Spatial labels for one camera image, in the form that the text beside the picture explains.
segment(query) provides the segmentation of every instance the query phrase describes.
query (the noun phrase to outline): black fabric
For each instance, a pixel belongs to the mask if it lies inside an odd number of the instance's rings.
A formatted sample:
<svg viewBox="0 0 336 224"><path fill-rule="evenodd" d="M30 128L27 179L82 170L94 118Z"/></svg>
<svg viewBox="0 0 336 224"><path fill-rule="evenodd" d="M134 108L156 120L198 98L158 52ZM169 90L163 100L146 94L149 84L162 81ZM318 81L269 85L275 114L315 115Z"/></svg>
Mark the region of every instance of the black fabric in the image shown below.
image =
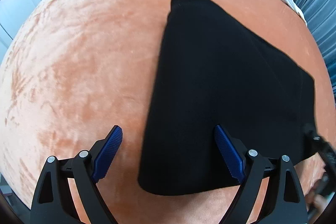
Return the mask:
<svg viewBox="0 0 336 224"><path fill-rule="evenodd" d="M171 1L143 141L144 190L237 185L214 142L218 124L247 149L297 164L313 154L305 123L315 126L310 75L212 1Z"/></svg>

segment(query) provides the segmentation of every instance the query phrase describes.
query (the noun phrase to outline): blue textured pad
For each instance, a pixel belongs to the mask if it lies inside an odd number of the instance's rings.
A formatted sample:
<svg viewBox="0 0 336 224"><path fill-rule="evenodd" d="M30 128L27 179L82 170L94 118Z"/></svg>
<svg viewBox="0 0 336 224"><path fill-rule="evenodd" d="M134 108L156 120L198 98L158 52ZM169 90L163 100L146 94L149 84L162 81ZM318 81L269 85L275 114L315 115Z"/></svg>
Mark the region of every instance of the blue textured pad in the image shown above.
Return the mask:
<svg viewBox="0 0 336 224"><path fill-rule="evenodd" d="M95 183L105 177L122 140L123 131L120 127L116 127L93 163L94 171L92 174L92 180Z"/></svg>
<svg viewBox="0 0 336 224"><path fill-rule="evenodd" d="M242 183L245 179L244 162L220 125L215 127L214 137L232 177Z"/></svg>

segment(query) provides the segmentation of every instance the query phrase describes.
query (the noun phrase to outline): peach velvet blanket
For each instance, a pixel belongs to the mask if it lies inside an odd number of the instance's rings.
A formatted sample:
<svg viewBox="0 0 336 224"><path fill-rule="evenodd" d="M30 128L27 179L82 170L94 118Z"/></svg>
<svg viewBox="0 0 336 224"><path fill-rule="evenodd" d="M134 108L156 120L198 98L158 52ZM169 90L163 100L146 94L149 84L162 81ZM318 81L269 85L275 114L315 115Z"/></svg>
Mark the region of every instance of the peach velvet blanket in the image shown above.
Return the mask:
<svg viewBox="0 0 336 224"><path fill-rule="evenodd" d="M281 0L213 1L314 77L316 124L335 145L331 83L304 21ZM118 124L124 140L98 188L119 223L201 224L222 218L237 187L156 196L137 184L169 4L43 0L21 27L0 66L0 172L28 207L49 155L73 157ZM322 163L315 155L297 170L306 192ZM250 221L258 215L266 184ZM71 188L79 215L88 223L73 181Z"/></svg>

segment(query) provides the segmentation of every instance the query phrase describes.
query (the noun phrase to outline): round metal bolt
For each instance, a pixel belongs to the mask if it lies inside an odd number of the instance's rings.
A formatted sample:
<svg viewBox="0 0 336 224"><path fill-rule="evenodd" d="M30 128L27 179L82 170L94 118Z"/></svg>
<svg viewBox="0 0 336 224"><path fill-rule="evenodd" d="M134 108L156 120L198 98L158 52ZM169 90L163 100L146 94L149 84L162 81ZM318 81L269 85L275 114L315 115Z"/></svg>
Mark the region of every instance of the round metal bolt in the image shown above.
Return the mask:
<svg viewBox="0 0 336 224"><path fill-rule="evenodd" d="M47 159L47 162L52 163L54 160L55 160L55 157L54 157L54 156L50 156L50 157Z"/></svg>
<svg viewBox="0 0 336 224"><path fill-rule="evenodd" d="M85 158L88 154L89 154L89 152L86 151L86 150L83 150L83 151L80 151L80 152L79 152L79 156L80 156L81 158Z"/></svg>
<svg viewBox="0 0 336 224"><path fill-rule="evenodd" d="M286 162L289 161L289 157L287 155L282 155L282 159Z"/></svg>
<svg viewBox="0 0 336 224"><path fill-rule="evenodd" d="M258 154L258 152L255 151L254 149L249 150L249 155L250 155L250 156L252 156L252 157L256 157L257 154Z"/></svg>

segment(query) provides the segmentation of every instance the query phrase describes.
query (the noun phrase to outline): gray curtain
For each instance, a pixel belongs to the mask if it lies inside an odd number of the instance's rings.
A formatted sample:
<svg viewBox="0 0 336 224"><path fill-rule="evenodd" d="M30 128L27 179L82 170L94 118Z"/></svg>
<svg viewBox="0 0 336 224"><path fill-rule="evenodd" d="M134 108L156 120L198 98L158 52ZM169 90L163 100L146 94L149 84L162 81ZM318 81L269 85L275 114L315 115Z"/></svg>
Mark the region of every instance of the gray curtain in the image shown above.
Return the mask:
<svg viewBox="0 0 336 224"><path fill-rule="evenodd" d="M336 0L294 0L317 42L336 97Z"/></svg>

